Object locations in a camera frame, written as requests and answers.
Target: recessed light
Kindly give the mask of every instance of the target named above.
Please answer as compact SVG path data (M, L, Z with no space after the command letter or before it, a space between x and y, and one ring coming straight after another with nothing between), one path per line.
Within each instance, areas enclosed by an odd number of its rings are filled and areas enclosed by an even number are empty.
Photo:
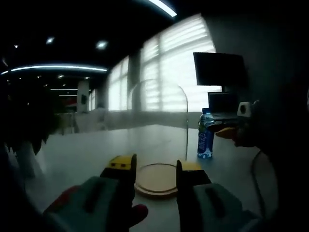
M53 41L54 41L54 37L49 37L49 38L46 40L46 44L51 44Z
M98 50L103 50L106 48L106 46L107 46L107 41L99 41L97 42L97 45L96 45Z

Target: ceiling light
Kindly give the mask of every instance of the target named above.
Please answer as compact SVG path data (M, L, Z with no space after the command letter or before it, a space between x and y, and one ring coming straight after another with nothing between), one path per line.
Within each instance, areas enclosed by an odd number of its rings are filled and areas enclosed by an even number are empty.
M73 65L36 65L36 66L26 66L12 69L12 72L28 69L69 69L69 70L89 70L89 71L98 71L105 73L107 69L93 68L93 67L84 67L84 66L73 66Z
M164 4L160 0L148 0L148 1L152 2L154 5L161 8L172 17L175 17L177 15L171 8L169 8L166 4Z
M75 90L78 91L76 88L52 88L51 90Z
M49 38L46 40L46 44L51 44L53 41L54 41L54 37L49 37Z
M103 50L103 49L105 49L106 48L106 46L107 46L107 42L106 41L99 41L99 42L97 42L97 49L98 50Z

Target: led light strip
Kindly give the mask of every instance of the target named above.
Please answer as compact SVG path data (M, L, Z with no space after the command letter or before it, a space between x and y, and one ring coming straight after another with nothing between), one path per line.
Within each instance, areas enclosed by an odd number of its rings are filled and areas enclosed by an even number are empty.
M50 90L76 90L78 91L78 89L76 88L51 88Z
M36 65L36 66L26 66L12 69L12 72L20 71L20 70L28 70L28 69L79 69L79 70L90 70L90 71L99 71L99 72L106 72L107 69L99 69L99 68L92 68L92 67L84 67L84 66L72 66L72 65Z
M164 4L160 0L148 0L148 1L152 2L154 5L161 8L172 17L175 17L177 15L176 12L174 12L171 8L169 8L166 4Z

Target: ceiling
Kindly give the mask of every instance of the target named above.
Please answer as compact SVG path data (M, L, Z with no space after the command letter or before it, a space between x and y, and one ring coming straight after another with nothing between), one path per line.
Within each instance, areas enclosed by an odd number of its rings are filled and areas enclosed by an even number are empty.
M52 20L46 20L48 16L38 16L35 21L28 22L28 18L23 17L18 29L16 26L8 27L4 30L6 33L1 35L1 58L10 69L65 63L111 70L124 57L139 50L146 40L173 23L199 13L201 9L197 0L162 1L177 13L176 17L171 17L147 0L106 0L103 6L83 12L58 9L56 13L53 11ZM51 37L53 42L46 44ZM106 48L96 49L98 41L107 41ZM0 63L0 72L8 70L3 62ZM89 76L90 86L94 88L106 80L107 75L108 71L103 74L31 70L18 71L10 78L18 81L23 76L24 81L32 79L52 88L64 88L64 84L68 88L77 88L78 81Z

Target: yellow part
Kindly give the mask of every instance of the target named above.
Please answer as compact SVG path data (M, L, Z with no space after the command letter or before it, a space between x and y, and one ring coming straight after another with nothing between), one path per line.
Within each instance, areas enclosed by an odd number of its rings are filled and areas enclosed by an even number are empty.
M222 129L221 131L218 131L216 135L221 138L232 139L235 137L236 131L237 129L235 127L227 127Z
M197 170L201 170L200 165L197 164L197 163L188 162L188 161L182 161L182 160L180 160L180 162L182 163L183 171L197 171Z
M130 170L131 169L131 160L132 156L117 156L112 159L109 164L108 168L113 169L120 169L120 170Z

